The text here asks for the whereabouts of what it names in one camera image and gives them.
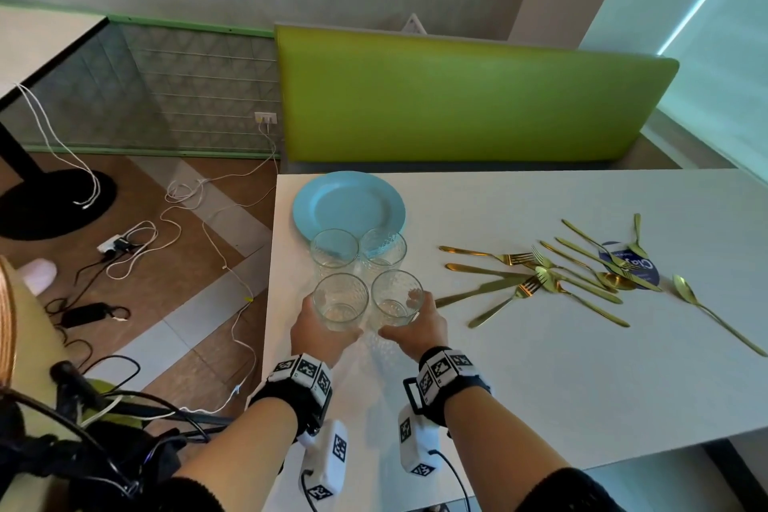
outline green cushion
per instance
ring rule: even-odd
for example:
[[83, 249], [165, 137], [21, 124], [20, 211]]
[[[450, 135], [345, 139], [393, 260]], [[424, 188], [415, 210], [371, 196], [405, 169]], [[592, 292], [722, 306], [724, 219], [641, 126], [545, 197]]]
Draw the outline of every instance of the green cushion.
[[278, 25], [290, 159], [622, 156], [677, 72], [656, 56]]

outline drinking glass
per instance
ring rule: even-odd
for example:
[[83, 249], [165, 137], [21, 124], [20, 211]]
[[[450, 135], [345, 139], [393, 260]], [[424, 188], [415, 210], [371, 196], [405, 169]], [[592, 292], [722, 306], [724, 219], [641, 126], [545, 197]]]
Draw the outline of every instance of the drinking glass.
[[373, 282], [382, 272], [400, 269], [408, 252], [406, 240], [397, 232], [373, 228], [360, 239], [360, 261], [366, 282]]
[[315, 274], [323, 279], [333, 273], [354, 273], [360, 242], [343, 229], [326, 229], [318, 233], [310, 244], [315, 263]]
[[384, 324], [405, 326], [424, 303], [424, 289], [408, 272], [390, 269], [371, 285], [371, 326], [378, 330]]
[[312, 303], [330, 330], [357, 326], [368, 307], [368, 288], [349, 273], [335, 273], [320, 280], [312, 293]]

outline black sleeve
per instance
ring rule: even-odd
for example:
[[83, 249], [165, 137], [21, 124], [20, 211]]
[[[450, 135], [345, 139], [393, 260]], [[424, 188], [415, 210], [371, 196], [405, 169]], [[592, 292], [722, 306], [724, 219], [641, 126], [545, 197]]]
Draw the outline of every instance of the black sleeve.
[[583, 471], [563, 468], [531, 490], [518, 512], [624, 512], [605, 488]]
[[170, 478], [147, 492], [135, 508], [140, 512], [224, 512], [216, 497], [189, 478]]

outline hand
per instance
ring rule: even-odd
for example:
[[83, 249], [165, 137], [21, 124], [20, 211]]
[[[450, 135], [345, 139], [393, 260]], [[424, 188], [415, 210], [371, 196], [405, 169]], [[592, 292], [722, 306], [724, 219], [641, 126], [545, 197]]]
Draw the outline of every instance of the hand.
[[290, 352], [310, 356], [333, 367], [341, 358], [342, 352], [362, 336], [360, 328], [334, 332], [325, 327], [317, 315], [312, 303], [312, 294], [306, 296], [301, 304], [301, 312], [290, 330]]
[[437, 312], [431, 292], [424, 292], [424, 303], [416, 320], [407, 326], [382, 326], [379, 336], [397, 342], [400, 349], [418, 362], [435, 346], [448, 346], [448, 323]]

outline plate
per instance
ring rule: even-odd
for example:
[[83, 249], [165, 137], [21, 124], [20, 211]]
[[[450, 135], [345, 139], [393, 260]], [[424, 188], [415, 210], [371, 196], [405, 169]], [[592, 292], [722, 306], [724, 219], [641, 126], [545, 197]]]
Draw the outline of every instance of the plate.
[[374, 227], [402, 231], [406, 206], [398, 191], [378, 176], [344, 170], [305, 184], [293, 199], [293, 221], [309, 241], [332, 228], [360, 238]]

